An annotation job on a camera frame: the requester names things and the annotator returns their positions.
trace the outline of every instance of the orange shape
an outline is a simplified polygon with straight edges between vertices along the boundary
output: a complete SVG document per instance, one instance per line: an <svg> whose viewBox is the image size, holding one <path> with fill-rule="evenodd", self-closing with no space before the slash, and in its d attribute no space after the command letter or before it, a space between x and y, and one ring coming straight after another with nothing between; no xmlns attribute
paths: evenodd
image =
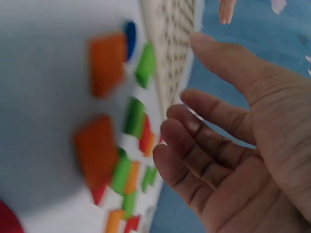
<svg viewBox="0 0 311 233"><path fill-rule="evenodd" d="M155 134L153 132L150 133L148 144L146 151L144 152L145 157L150 157L152 155L152 150L155 147Z"/></svg>
<svg viewBox="0 0 311 233"><path fill-rule="evenodd" d="M125 35L114 33L93 39L89 56L92 93L103 98L124 80L122 63L127 58Z"/></svg>
<svg viewBox="0 0 311 233"><path fill-rule="evenodd" d="M124 210L110 211L105 233L118 233L119 222L125 216Z"/></svg>
<svg viewBox="0 0 311 233"><path fill-rule="evenodd" d="M86 183L100 188L109 181L120 159L110 117L94 119L74 135L74 142Z"/></svg>
<svg viewBox="0 0 311 233"><path fill-rule="evenodd" d="M131 194L135 191L138 173L139 173L139 167L140 167L140 162L138 161L132 162L130 176L128 178L127 185L124 190L125 194Z"/></svg>

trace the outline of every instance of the green piece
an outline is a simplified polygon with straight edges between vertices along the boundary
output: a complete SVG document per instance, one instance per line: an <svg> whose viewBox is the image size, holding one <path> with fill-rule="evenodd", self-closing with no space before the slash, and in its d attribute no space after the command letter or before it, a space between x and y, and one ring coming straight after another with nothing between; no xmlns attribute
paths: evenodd
<svg viewBox="0 0 311 233"><path fill-rule="evenodd" d="M124 220L127 221L133 215L133 209L136 201L136 191L124 196L122 209L125 211Z"/></svg>
<svg viewBox="0 0 311 233"><path fill-rule="evenodd" d="M156 175L157 175L157 168L155 167L154 169L151 170L151 174L149 175L149 184L151 186L154 186L155 184Z"/></svg>
<svg viewBox="0 0 311 233"><path fill-rule="evenodd" d="M143 126L145 122L145 105L138 99L130 99L130 108L125 125L125 133L135 136L137 139L141 139Z"/></svg>
<svg viewBox="0 0 311 233"><path fill-rule="evenodd" d="M128 159L125 151L119 149L120 161L114 170L111 188L118 194L124 195L124 189L130 174L131 161Z"/></svg>
<svg viewBox="0 0 311 233"><path fill-rule="evenodd" d="M136 80L141 87L147 88L150 76L154 75L156 70L156 57L152 44L146 44L140 62L135 72Z"/></svg>
<svg viewBox="0 0 311 233"><path fill-rule="evenodd" d="M142 183L141 183L141 189L144 193L146 193L147 187L150 184L151 176L152 176L152 169L151 169L151 167L148 166L147 170L145 172L145 176L144 176Z"/></svg>

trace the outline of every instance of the skin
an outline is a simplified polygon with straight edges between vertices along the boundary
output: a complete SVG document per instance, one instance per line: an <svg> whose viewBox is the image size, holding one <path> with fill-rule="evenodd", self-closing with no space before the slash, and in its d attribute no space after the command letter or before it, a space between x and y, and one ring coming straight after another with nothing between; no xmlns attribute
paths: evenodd
<svg viewBox="0 0 311 233"><path fill-rule="evenodd" d="M191 45L207 69L246 97L250 111L198 90L181 100L256 149L174 105L161 125L167 145L153 151L160 175L208 233L311 232L311 82L240 45L201 33Z"/></svg>
<svg viewBox="0 0 311 233"><path fill-rule="evenodd" d="M222 24L230 24L234 12L236 0L219 0L219 15Z"/></svg>

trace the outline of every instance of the blue circle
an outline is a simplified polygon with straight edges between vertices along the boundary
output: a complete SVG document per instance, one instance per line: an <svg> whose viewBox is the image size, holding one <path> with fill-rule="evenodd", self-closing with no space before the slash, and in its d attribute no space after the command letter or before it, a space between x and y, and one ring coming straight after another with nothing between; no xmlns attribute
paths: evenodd
<svg viewBox="0 0 311 233"><path fill-rule="evenodd" d="M127 38L127 61L129 61L134 53L136 45L136 24L133 21L128 21L124 27L124 33Z"/></svg>

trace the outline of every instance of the red shape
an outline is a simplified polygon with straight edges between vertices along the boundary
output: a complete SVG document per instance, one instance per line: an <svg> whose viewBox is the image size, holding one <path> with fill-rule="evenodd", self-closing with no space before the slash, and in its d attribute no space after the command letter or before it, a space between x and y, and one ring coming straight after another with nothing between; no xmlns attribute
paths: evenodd
<svg viewBox="0 0 311 233"><path fill-rule="evenodd" d="M99 188L92 188L90 187L93 199L94 199L94 204L98 205L99 202L101 202L101 199L103 198L105 189L107 187L107 185L110 183L110 180L106 183L104 183L101 187Z"/></svg>
<svg viewBox="0 0 311 233"><path fill-rule="evenodd" d="M130 230L137 231L140 221L140 216L133 216L128 219L124 233L129 233Z"/></svg>
<svg viewBox="0 0 311 233"><path fill-rule="evenodd" d="M14 212L0 200L0 232L24 233Z"/></svg>
<svg viewBox="0 0 311 233"><path fill-rule="evenodd" d="M139 141L139 149L143 153L145 153L148 149L150 135L151 135L150 122L149 122L149 117L146 115L144 129L142 131L141 140Z"/></svg>

